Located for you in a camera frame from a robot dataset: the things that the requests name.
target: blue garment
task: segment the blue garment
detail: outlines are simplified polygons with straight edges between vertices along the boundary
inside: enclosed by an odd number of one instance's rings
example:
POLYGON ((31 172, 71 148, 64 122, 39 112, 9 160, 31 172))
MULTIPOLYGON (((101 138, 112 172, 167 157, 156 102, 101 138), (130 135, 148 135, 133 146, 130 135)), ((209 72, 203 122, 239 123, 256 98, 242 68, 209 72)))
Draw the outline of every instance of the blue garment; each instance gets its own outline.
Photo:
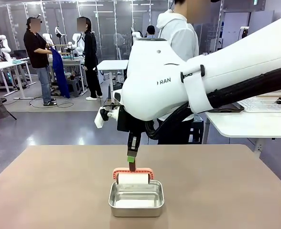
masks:
POLYGON ((53 52, 53 69, 56 75, 56 81, 58 83, 61 96, 70 98, 67 81, 64 73, 63 61, 61 55, 58 53, 57 50, 50 48, 53 52))

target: white shoe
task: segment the white shoe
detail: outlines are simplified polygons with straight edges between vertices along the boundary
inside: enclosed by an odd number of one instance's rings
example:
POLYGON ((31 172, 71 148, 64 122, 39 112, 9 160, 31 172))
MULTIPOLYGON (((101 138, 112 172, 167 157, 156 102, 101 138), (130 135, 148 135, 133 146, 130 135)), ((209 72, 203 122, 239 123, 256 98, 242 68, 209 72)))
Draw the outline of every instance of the white shoe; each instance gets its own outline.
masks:
POLYGON ((98 99, 97 98, 92 98, 92 97, 87 97, 86 100, 88 100, 88 101, 96 101, 98 99))

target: person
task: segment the person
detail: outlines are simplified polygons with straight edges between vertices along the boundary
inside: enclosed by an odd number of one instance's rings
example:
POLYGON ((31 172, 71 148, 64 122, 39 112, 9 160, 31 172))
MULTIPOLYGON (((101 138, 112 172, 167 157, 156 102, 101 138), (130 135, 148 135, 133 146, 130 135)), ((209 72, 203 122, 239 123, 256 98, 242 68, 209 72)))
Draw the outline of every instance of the person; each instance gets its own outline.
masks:
POLYGON ((27 50, 30 63, 36 70, 41 82, 42 97, 44 106, 55 106, 55 99, 51 98, 50 76, 48 71, 48 54, 52 54, 47 42, 40 36, 38 31, 41 28, 41 20, 35 17, 27 19, 27 30, 24 34, 24 44, 27 50))
POLYGON ((147 38, 155 38, 155 27, 153 25, 147 27, 147 38))
POLYGON ((119 48, 120 50, 120 55, 122 57, 122 54, 123 54, 123 44, 125 42, 125 39, 123 38, 123 36, 120 34, 120 33, 115 33, 113 35, 113 43, 114 43, 114 50, 115 50, 115 59, 118 59, 118 52, 117 52, 117 48, 119 48))
MULTIPOLYGON (((192 20, 191 10, 196 11, 203 1, 209 0, 174 0, 174 11, 168 10, 158 17, 157 28, 160 29, 158 38, 168 41, 174 52, 187 61, 199 55, 198 36, 189 20, 192 20)), ((159 125, 169 116, 158 119, 159 125)), ((160 136, 159 145, 188 144, 193 122, 193 115, 186 118, 177 127, 160 136)))
POLYGON ((99 98, 103 98, 102 91, 99 83, 99 79, 97 76, 95 68, 97 68, 97 43, 95 35, 92 33, 92 22, 89 18, 85 18, 85 37, 84 37, 84 68, 86 73, 86 80, 87 85, 90 90, 91 95, 86 98, 88 101, 95 101, 97 100, 97 96, 99 98))

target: white hoodie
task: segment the white hoodie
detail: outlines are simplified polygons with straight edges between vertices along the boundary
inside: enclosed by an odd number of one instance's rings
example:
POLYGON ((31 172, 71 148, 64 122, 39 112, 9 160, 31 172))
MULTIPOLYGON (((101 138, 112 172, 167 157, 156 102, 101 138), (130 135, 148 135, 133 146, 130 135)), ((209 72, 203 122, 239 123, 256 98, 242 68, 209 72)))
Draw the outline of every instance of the white hoodie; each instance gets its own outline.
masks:
POLYGON ((197 33, 183 15, 167 10, 159 15, 156 27, 160 29, 158 38, 167 40, 182 60, 187 61, 199 55, 197 33))

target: gray floor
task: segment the gray floor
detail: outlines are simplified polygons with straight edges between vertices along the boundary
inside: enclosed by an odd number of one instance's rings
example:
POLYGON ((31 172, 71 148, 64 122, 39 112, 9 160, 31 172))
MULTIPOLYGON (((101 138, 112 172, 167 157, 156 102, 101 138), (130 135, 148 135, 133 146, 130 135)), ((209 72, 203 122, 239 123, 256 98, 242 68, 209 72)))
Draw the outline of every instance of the gray floor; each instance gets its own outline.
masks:
MULTIPOLYGON (((33 77, 33 81, 36 84, 31 85, 29 88, 24 89, 25 97, 39 97, 42 95, 41 84, 37 77, 33 77)), ((101 84, 101 90, 104 95, 103 99, 97 101, 87 101, 86 97, 90 96, 89 90, 81 97, 66 99, 61 96, 53 96, 57 99, 59 106, 55 107, 44 107, 42 99, 38 100, 14 100, 15 97, 21 97, 20 91, 10 94, 6 97, 7 102, 5 103, 6 108, 10 112, 67 112, 67 111, 97 111, 101 104, 105 101, 108 95, 109 81, 104 81, 101 84)), ((6 94, 6 91, 0 91, 0 96, 6 94)))
MULTIPOLYGON (((13 113, 0 120, 0 173, 27 146, 32 145, 118 145, 126 144, 128 134, 116 130, 115 120, 106 122, 102 129, 94 125, 96 112, 36 112, 13 113)), ((244 144, 254 148, 247 139, 221 136, 211 125, 209 144, 244 144)), ((145 134, 141 144, 156 144, 145 134)), ((262 161, 281 179, 281 139, 267 141, 262 161)))

